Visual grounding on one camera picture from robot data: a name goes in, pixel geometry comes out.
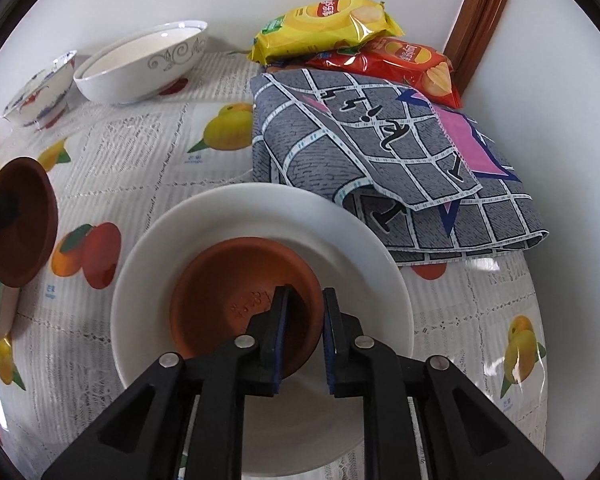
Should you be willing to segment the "brown small bowl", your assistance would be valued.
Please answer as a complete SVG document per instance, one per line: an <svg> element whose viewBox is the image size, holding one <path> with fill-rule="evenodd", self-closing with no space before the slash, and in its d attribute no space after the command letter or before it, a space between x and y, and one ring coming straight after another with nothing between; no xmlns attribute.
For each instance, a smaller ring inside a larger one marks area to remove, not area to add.
<svg viewBox="0 0 600 480"><path fill-rule="evenodd" d="M278 286L291 286L303 306L287 310L283 376L312 356L320 339L323 295L316 275L292 249L262 237L237 237L204 250L178 278L170 301L170 329L185 359L208 356L247 331L267 311Z"/></svg>
<svg viewBox="0 0 600 480"><path fill-rule="evenodd" d="M19 288L40 272L53 251L58 208L50 179L42 165L18 157L0 169L0 194L18 198L18 217L0 231L0 282Z"/></svg>

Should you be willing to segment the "pink square plate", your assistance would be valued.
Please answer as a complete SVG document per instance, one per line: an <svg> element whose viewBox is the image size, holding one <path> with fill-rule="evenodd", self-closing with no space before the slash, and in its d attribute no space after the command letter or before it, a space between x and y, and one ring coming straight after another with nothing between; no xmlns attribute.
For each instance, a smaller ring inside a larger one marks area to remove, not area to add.
<svg viewBox="0 0 600 480"><path fill-rule="evenodd" d="M0 340L4 339L12 329L19 295L19 288L0 286Z"/></svg>

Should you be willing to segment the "blue patterned footed bowl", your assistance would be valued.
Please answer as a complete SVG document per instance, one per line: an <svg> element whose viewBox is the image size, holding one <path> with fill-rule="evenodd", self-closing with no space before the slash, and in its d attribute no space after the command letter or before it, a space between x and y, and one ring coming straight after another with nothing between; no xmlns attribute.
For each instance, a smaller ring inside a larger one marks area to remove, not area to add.
<svg viewBox="0 0 600 480"><path fill-rule="evenodd" d="M14 127L34 130L59 118L67 107L77 54L68 51L33 75L4 107L2 118Z"/></svg>

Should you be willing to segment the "fruit print tablecloth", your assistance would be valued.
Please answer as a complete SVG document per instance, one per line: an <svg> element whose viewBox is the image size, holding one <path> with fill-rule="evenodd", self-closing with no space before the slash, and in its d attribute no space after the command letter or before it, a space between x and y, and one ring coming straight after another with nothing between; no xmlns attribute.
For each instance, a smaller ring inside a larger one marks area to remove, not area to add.
<svg viewBox="0 0 600 480"><path fill-rule="evenodd" d="M211 53L186 87L127 107L103 110L70 96L69 115L50 130L15 133L0 149L0 169L19 156L38 157L55 144L65 154L50 170L58 203L58 231L89 224L98 236L121 234L128 258L142 235L173 207L225 186L244 192L251 179L249 148L195 152L204 125L224 104L248 101L253 69L237 54ZM452 262L430 271L402 268L372 242L360 222L332 208L318 227L286 235L343 312L366 334L402 356L444 354L536 446L546 441L547 366L505 387L506 330L517 315L542 324L523 255ZM37 479L52 461L122 393L114 364L111 305L114 284L88 280L65 262L46 263L20 290L0 374L0 438L23 477ZM0 356L3 347L0 345ZM272 437L273 468L257 450ZM324 353L316 350L271 399L247 401L247 474L300 474L357 479L363 470L362 403L328 392Z"/></svg>

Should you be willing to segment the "large white bowl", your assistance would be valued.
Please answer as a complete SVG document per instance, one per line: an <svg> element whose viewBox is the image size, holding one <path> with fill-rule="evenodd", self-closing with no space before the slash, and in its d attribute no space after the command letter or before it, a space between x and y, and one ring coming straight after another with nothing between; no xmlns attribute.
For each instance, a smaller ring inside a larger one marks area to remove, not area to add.
<svg viewBox="0 0 600 480"><path fill-rule="evenodd" d="M74 72L73 80L80 92L92 102L106 105L130 104L150 98L168 88L190 72L203 55L204 53L198 54L188 63L174 65L170 70L165 70L163 64L152 70L146 61L140 61L110 73L78 79L76 71L84 61Z"/></svg>

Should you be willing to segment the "inner white patterned bowl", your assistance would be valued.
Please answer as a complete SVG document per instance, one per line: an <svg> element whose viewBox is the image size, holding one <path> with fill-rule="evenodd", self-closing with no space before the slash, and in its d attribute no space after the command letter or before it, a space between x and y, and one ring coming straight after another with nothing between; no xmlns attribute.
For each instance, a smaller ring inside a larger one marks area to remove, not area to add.
<svg viewBox="0 0 600 480"><path fill-rule="evenodd" d="M160 64L165 70L186 64L206 50L207 26L201 21L181 21L138 32L93 54L76 71L76 78L88 79L140 61L152 70Z"/></svg>

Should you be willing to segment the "grey checked folded cloth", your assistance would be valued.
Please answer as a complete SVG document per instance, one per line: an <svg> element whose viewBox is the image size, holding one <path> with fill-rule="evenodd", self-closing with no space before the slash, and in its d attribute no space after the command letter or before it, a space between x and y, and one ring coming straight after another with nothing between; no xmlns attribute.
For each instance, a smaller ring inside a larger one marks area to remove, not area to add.
<svg viewBox="0 0 600 480"><path fill-rule="evenodd" d="M252 174L344 208L402 266L495 256L547 237L515 169L460 112L385 79L252 78Z"/></svg>

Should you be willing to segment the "yellow chip bag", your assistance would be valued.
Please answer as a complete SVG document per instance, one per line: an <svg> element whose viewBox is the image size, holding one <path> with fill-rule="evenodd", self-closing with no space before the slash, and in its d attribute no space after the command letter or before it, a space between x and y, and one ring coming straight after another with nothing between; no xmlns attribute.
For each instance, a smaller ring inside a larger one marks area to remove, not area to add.
<svg viewBox="0 0 600 480"><path fill-rule="evenodd" d="M284 58L359 47L377 37L403 35L382 2L324 0L269 21L253 38L249 59L265 66Z"/></svg>

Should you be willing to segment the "red chip bag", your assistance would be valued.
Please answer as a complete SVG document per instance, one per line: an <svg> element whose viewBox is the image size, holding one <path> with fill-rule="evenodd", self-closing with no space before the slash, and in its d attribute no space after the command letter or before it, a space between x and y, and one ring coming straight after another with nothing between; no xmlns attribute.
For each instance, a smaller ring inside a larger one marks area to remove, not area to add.
<svg viewBox="0 0 600 480"><path fill-rule="evenodd" d="M409 84L432 102L462 107L451 61L423 44L396 37L375 38L361 47L321 52L308 58L306 65Z"/></svg>

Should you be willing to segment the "brown wooden door frame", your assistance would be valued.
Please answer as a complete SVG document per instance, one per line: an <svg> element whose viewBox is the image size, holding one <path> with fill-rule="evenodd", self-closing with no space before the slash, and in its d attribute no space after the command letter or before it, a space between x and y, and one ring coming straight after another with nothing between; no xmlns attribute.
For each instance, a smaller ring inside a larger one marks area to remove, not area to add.
<svg viewBox="0 0 600 480"><path fill-rule="evenodd" d="M444 54L451 60L457 90L463 93L498 27L507 0L463 0Z"/></svg>

